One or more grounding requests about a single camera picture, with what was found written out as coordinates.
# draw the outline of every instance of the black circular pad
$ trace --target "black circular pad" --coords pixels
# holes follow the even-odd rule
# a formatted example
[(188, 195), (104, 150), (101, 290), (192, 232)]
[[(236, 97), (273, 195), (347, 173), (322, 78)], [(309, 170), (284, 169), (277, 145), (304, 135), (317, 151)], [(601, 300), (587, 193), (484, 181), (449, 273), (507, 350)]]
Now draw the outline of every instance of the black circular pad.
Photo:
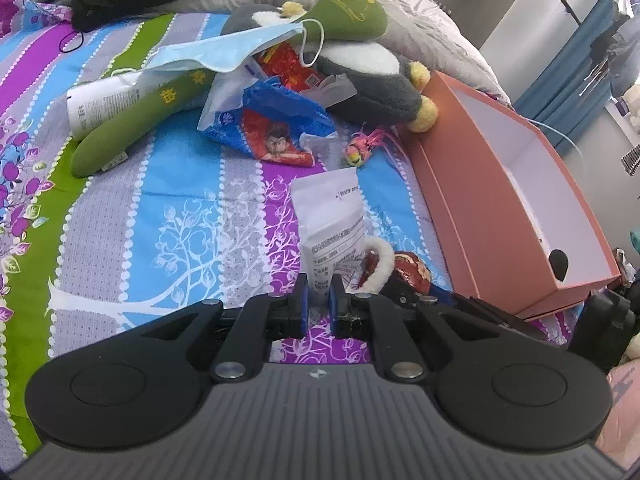
[(115, 406), (145, 389), (145, 375), (133, 366), (99, 364), (82, 370), (71, 380), (71, 391), (82, 402)]
[(31, 378), (28, 414), (42, 438), (79, 449), (147, 444), (195, 412), (199, 374), (171, 341), (129, 334), (53, 359)]
[(521, 452), (595, 439), (611, 407), (602, 372), (525, 337), (503, 339), (462, 342), (440, 372), (436, 397), (455, 425), (492, 446)]
[(495, 393), (511, 404), (538, 408), (561, 399), (566, 391), (562, 374), (541, 365), (505, 366), (492, 378)]

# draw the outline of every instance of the cartoon character print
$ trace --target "cartoon character print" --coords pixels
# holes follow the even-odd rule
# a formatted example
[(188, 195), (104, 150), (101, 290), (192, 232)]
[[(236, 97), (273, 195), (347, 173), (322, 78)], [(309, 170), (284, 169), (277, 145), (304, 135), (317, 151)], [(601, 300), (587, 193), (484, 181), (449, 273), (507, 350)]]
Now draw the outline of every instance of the cartoon character print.
[(272, 122), (250, 108), (242, 110), (242, 131), (258, 160), (306, 166), (314, 164), (311, 153), (297, 149), (290, 137), (289, 125)]

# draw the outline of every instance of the pink box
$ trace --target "pink box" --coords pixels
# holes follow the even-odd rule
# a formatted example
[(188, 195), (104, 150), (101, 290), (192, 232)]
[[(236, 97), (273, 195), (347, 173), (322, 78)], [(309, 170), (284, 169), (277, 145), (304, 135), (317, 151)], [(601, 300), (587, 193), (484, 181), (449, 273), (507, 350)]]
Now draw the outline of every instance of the pink box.
[[(438, 121), (401, 135), (456, 292), (528, 318), (619, 277), (593, 212), (539, 129), (441, 73), (424, 94)], [(549, 265), (552, 249), (569, 259), (563, 282)]]

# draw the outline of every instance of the red packet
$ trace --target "red packet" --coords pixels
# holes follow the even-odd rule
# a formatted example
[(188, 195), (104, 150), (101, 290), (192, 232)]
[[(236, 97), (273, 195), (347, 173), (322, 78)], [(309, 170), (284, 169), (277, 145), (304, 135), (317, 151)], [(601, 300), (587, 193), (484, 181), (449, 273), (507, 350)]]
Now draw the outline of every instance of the red packet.
[(267, 75), (279, 76), (283, 86), (296, 92), (309, 90), (324, 79), (312, 68), (300, 65), (298, 54), (286, 42), (268, 48), (256, 60)]

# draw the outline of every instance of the surgical mask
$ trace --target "surgical mask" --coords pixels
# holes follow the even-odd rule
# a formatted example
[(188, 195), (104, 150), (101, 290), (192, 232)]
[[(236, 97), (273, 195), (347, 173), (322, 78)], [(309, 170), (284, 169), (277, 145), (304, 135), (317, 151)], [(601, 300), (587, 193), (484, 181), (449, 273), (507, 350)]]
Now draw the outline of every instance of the surgical mask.
[[(306, 21), (316, 22), (320, 27), (320, 46), (314, 60), (306, 64), (302, 53), (306, 41)], [(324, 41), (324, 28), (318, 20), (302, 20), (299, 23), (279, 23), (267, 27), (251, 28), (233, 34), (216, 36), (208, 40), (191, 41), (168, 46), (162, 46), (152, 55), (145, 69), (157, 68), (183, 72), (197, 68), (207, 68), (214, 72), (232, 72), (242, 62), (253, 54), (257, 54), (273, 45), (303, 35), (300, 49), (300, 61), (303, 66), (310, 66), (316, 62), (320, 48)]]

